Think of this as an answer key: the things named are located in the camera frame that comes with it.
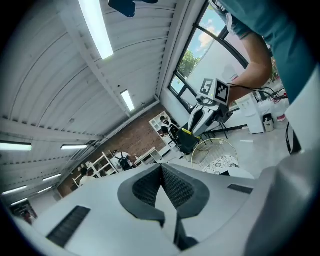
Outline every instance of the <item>desk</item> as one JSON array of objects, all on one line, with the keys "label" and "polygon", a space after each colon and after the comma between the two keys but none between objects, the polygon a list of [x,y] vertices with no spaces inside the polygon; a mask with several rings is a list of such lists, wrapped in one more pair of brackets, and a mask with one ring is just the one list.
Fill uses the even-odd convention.
[{"label": "desk", "polygon": [[137,166],[139,166],[140,164],[147,165],[149,162],[151,162],[151,161],[148,161],[150,157],[153,158],[157,163],[162,159],[162,157],[160,156],[156,148],[153,147],[148,152],[138,157],[134,163]]}]

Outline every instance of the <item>ceiling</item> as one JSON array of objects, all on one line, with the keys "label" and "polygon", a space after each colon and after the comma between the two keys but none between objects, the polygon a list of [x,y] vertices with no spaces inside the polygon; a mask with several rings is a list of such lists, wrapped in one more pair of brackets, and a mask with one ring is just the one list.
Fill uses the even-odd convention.
[{"label": "ceiling", "polygon": [[28,186],[3,196],[6,204],[57,186],[61,178],[42,179],[69,173],[95,150],[77,153],[62,144],[101,141],[158,101],[169,32],[178,29],[177,0],[137,2],[133,18],[107,3],[100,1],[114,55],[105,60],[76,0],[39,1],[12,35],[0,63],[0,140],[29,142],[32,150],[0,151],[0,192]]}]

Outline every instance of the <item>tree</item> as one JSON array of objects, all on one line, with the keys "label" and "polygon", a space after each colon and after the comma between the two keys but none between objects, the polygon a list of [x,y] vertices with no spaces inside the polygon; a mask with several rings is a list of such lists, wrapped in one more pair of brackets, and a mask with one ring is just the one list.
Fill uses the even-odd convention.
[{"label": "tree", "polygon": [[195,58],[194,54],[190,50],[187,50],[178,68],[179,73],[184,78],[188,78],[191,72],[194,70],[194,67],[199,63],[199,61],[200,61],[199,57]]}]

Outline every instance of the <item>black slot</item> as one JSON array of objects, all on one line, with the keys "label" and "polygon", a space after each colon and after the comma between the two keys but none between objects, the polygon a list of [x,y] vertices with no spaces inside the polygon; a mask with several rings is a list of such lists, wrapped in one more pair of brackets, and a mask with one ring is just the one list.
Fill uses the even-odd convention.
[{"label": "black slot", "polygon": [[47,235],[51,242],[65,247],[77,228],[84,221],[90,209],[76,206],[51,232]]},{"label": "black slot", "polygon": [[235,190],[235,191],[242,192],[242,193],[246,193],[249,195],[251,194],[252,190],[254,190],[251,187],[240,186],[240,185],[236,185],[236,184],[229,185],[228,189]]}]

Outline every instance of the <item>black bag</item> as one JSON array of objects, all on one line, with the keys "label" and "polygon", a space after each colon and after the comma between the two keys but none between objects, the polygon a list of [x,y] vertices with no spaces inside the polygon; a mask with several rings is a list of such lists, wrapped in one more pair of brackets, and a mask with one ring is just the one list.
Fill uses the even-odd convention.
[{"label": "black bag", "polygon": [[119,159],[119,165],[122,168],[122,170],[127,171],[132,169],[132,167],[129,164],[129,160],[126,156],[124,156],[121,152],[121,158],[118,158],[115,156],[116,159]]}]

